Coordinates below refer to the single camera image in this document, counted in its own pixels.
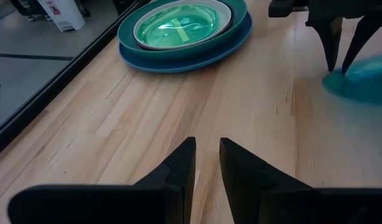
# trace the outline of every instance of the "teal object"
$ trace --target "teal object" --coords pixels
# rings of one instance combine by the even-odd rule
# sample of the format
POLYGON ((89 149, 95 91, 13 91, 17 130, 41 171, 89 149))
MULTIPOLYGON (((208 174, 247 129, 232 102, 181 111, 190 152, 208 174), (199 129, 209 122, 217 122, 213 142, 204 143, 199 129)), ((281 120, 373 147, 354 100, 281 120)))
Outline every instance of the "teal object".
POLYGON ((137 38, 153 47, 178 47, 214 34, 218 13, 203 5, 175 6, 146 19, 137 30, 137 38))
POLYGON ((149 58, 154 60, 180 60, 185 58, 192 58, 196 55, 201 55, 205 52, 211 51, 222 44, 224 44, 230 37, 236 34, 237 30, 241 27, 241 22, 245 18, 247 13, 246 3, 243 0, 221 0, 233 11, 233 24, 222 35, 214 37, 210 40, 202 42, 200 44, 184 47, 181 49, 173 50, 144 50, 134 40, 133 28, 137 21, 149 11, 162 6, 164 4, 174 2, 173 0, 158 0, 149 3, 137 11, 134 11, 128 16, 120 25, 118 29, 118 39, 123 47, 132 52, 134 55, 138 55, 143 58, 149 58))
POLYGON ((202 68, 217 62, 240 48, 250 36, 252 31, 252 18, 249 14, 241 23, 239 31, 230 38, 226 44, 217 49, 207 52, 199 57, 176 61, 159 61, 149 58, 143 58, 135 55, 133 52, 119 44, 119 52, 126 63, 136 69, 155 72, 155 73, 177 73, 202 68))
POLYGON ((382 54, 354 62, 346 75, 340 69, 322 80, 324 88, 342 98, 382 105, 382 54))

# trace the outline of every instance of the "wooden table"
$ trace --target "wooden table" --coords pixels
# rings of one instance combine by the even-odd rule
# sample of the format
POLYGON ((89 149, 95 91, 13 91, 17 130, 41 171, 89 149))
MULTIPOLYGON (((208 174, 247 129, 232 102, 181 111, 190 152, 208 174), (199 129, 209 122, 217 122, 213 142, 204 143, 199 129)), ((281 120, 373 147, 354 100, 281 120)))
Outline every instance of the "wooden table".
MULTIPOLYGON (((314 187, 382 187, 382 108, 336 98, 307 13, 268 19, 248 0, 253 33, 204 69, 157 75, 129 68, 114 39, 0 154, 0 223, 36 184, 132 184, 187 136, 197 140, 192 223, 232 223, 218 163, 229 137, 314 187)), ((345 21, 338 65, 356 20, 345 21)), ((382 30, 359 57, 382 52, 382 30)))

